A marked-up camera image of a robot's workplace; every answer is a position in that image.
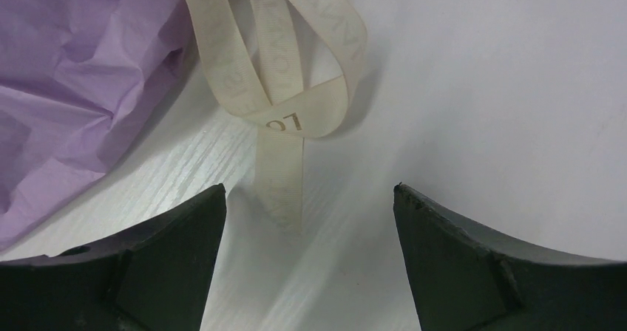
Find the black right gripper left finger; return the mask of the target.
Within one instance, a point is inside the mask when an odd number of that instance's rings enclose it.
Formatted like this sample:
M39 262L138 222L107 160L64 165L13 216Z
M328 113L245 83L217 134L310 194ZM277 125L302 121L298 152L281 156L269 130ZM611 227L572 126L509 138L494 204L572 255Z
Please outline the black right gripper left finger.
M3 330L198 330L226 221L214 185L57 256L1 263Z

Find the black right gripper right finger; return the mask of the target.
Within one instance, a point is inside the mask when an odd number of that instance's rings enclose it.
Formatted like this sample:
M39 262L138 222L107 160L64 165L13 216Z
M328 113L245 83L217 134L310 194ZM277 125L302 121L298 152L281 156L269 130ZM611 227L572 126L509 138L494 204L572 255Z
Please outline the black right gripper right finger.
M423 330L624 330L626 263L541 247L405 184L393 213Z

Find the cream printed ribbon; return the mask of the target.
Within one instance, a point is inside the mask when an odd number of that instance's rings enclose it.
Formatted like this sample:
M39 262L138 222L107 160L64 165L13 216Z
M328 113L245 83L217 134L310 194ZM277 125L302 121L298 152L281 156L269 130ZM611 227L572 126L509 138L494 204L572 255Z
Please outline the cream printed ribbon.
M217 102L257 125L254 188L283 227L302 221L303 146L345 119L365 65L367 30L347 0L249 0L259 50L254 66L228 0L185 0L203 73ZM305 88L291 12L331 51L341 74Z

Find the purple paper flower bouquet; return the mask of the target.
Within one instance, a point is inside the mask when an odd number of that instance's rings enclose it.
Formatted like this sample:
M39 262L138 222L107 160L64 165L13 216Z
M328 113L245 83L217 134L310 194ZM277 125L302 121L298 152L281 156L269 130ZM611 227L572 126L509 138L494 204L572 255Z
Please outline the purple paper flower bouquet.
M1 248L105 176L182 71L184 0L1 0Z

